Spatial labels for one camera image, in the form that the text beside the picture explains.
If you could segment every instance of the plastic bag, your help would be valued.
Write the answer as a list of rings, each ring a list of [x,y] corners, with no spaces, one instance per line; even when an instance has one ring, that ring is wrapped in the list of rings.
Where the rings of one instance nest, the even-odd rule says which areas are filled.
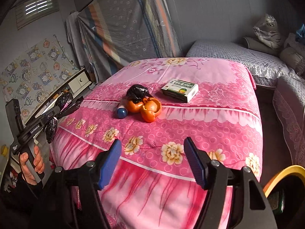
[[[53,141],[56,131],[57,131],[57,118],[53,117],[45,126],[45,136],[49,144]]]
[[[295,41],[305,45],[305,25],[302,24],[301,28],[296,31]]]
[[[54,106],[58,106],[60,108],[60,113],[56,115],[56,118],[53,117],[45,126],[45,135],[49,144],[54,140],[57,132],[57,120],[70,115],[79,109],[81,103],[83,102],[83,97],[77,99],[75,103],[71,103],[72,100],[73,96],[70,92],[62,94],[56,100]]]
[[[278,24],[273,16],[266,14],[256,23],[253,30],[258,39],[272,49],[278,49],[283,45]]]
[[[127,99],[131,100],[134,104],[139,103],[143,100],[144,97],[152,97],[148,92],[148,88],[140,85],[134,84],[132,85],[126,93]]]

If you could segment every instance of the pillow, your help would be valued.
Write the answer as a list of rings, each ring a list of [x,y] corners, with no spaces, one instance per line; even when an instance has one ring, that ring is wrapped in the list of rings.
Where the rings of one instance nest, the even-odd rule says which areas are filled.
[[[244,47],[258,51],[258,52],[263,52],[267,53],[273,56],[278,57],[279,56],[279,51],[278,50],[273,50],[272,48],[266,46],[262,42],[260,42],[258,39],[254,39],[251,37],[243,37],[242,38],[242,44]]]
[[[298,76],[302,75],[305,71],[305,59],[292,47],[285,48],[280,53],[280,59],[293,68]]]
[[[256,23],[253,27],[258,39],[272,49],[278,49],[283,45],[278,24],[273,16],[268,14]]]
[[[287,45],[295,49],[296,52],[305,59],[305,45],[295,41],[294,33],[290,33],[288,38],[285,40],[284,47],[287,47]]]

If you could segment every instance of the hand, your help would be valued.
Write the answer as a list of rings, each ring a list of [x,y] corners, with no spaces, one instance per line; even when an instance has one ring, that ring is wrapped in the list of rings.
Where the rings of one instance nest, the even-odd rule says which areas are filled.
[[[41,174],[45,169],[45,163],[43,162],[43,158],[41,157],[40,149],[36,145],[34,146],[34,153],[36,155],[34,159],[35,171]],[[29,171],[28,167],[25,165],[25,162],[28,160],[28,158],[29,155],[26,152],[20,155],[20,167],[24,174],[24,177],[22,176],[22,178],[25,178],[25,181],[31,185],[37,185],[35,178]]]

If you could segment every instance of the grey mattress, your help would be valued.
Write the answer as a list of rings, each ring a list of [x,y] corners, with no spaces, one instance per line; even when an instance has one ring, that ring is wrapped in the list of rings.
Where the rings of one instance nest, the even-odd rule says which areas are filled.
[[[283,125],[293,164],[305,167],[304,83],[291,77],[280,77],[274,92],[273,105]]]
[[[279,58],[232,42],[197,40],[186,57],[229,59],[242,63],[251,72],[255,83],[262,86],[276,87],[280,76],[299,79],[294,70]]]

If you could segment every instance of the window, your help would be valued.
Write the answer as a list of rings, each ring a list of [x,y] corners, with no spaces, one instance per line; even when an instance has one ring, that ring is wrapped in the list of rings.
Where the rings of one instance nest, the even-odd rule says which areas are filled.
[[[27,0],[16,6],[17,29],[57,11],[57,0]]]

